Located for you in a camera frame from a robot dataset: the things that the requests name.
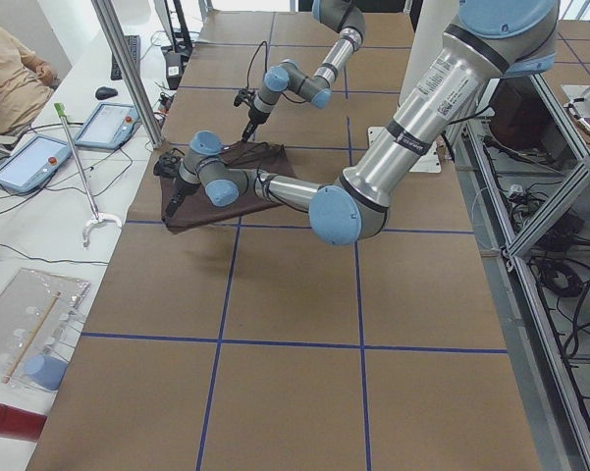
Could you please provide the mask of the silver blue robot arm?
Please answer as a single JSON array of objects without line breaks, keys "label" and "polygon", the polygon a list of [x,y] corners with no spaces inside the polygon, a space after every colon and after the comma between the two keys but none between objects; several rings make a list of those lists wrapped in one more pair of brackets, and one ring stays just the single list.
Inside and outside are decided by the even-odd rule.
[{"label": "silver blue robot arm", "polygon": [[349,58],[362,46],[365,19],[353,1],[315,1],[311,13],[318,23],[338,35],[336,42],[311,75],[303,72],[296,61],[285,59],[267,69],[257,90],[239,90],[234,104],[248,106],[248,123],[241,133],[241,141],[248,141],[267,122],[287,91],[318,109],[325,108],[332,95],[332,85]]},{"label": "silver blue robot arm", "polygon": [[174,178],[165,213],[203,189],[226,207],[247,192],[308,215],[312,230],[333,245],[377,235],[386,225],[392,194],[455,118],[490,80],[543,73],[555,61],[559,4],[555,1],[462,1],[442,34],[442,49],[378,133],[361,160],[321,185],[260,169],[229,168],[222,142],[197,133]]}]

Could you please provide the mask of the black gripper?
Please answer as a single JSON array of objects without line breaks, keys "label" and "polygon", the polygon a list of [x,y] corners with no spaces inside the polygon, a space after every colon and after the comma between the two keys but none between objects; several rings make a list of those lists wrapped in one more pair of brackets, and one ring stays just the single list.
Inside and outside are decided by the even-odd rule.
[{"label": "black gripper", "polygon": [[178,209],[184,203],[184,197],[194,195],[197,192],[197,183],[188,182],[182,177],[176,177],[174,181],[175,193],[168,202],[165,215],[167,217],[173,217]]},{"label": "black gripper", "polygon": [[263,125],[266,123],[266,121],[269,118],[269,114],[266,112],[263,112],[261,110],[255,109],[255,108],[250,108],[248,111],[248,118],[249,118],[249,122],[246,125],[246,127],[244,128],[242,135],[241,135],[242,142],[249,141],[249,139],[255,133],[257,126],[260,126],[260,125]]}]

